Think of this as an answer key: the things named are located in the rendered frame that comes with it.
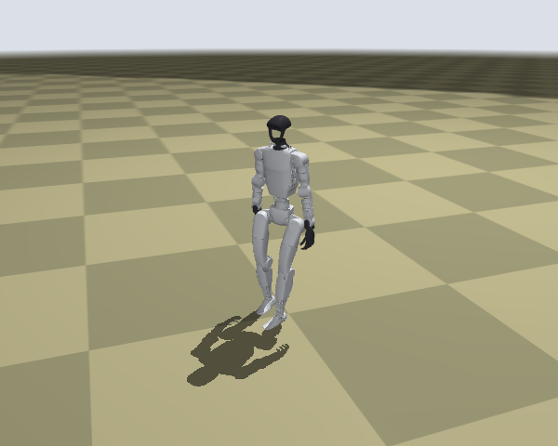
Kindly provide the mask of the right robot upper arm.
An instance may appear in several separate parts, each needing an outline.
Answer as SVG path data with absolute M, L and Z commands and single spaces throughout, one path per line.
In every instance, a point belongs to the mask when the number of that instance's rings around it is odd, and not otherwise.
M 258 187 L 262 187 L 263 185 L 265 185 L 265 175 L 264 175 L 264 167 L 263 167 L 263 159 L 262 159 L 262 153 L 263 150 L 266 148 L 267 146 L 263 146 L 260 147 L 258 149 L 255 150 L 254 152 L 254 156 L 255 156 L 255 169 L 257 174 L 255 176 L 252 177 L 252 184 L 258 186 Z

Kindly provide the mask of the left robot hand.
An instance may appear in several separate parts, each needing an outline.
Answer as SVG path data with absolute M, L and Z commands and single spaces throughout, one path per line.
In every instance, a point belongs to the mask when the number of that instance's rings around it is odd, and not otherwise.
M 309 220 L 305 220 L 304 221 L 304 229 L 306 229 L 305 232 L 305 238 L 303 239 L 303 241 L 300 243 L 300 245 L 303 245 L 305 243 L 305 246 L 303 248 L 300 248 L 302 250 L 307 250 L 308 248 L 310 248 L 313 244 L 314 244 L 314 226 L 310 227 L 310 222 Z

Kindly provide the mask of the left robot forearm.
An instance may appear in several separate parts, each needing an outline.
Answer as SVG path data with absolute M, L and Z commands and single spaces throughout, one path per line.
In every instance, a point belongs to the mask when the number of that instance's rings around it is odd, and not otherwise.
M 315 220 L 313 218 L 313 207 L 312 207 L 312 190 L 311 187 L 309 186 L 307 189 L 308 192 L 308 197 L 304 198 L 301 200 L 302 203 L 302 207 L 303 207 L 303 217 L 304 217 L 304 221 L 305 220 L 309 220 L 310 222 L 310 227 L 314 226 L 315 224 Z

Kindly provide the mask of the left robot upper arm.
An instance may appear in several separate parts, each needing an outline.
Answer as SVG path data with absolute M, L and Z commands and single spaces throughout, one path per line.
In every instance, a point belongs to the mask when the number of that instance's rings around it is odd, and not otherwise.
M 310 186 L 309 157 L 299 151 L 291 153 L 292 163 L 297 167 L 300 187 L 298 187 L 299 197 L 308 197 L 307 189 Z

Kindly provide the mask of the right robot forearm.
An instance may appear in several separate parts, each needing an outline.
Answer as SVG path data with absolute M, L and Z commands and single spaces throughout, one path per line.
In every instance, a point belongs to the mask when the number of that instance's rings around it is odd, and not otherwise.
M 253 195 L 252 195 L 252 205 L 251 205 L 251 207 L 253 209 L 253 205 L 256 205 L 258 207 L 258 209 L 260 209 L 261 206 L 262 206 L 261 199 L 262 199 L 263 187 L 258 187 L 256 185 L 252 184 L 252 190 L 253 190 Z

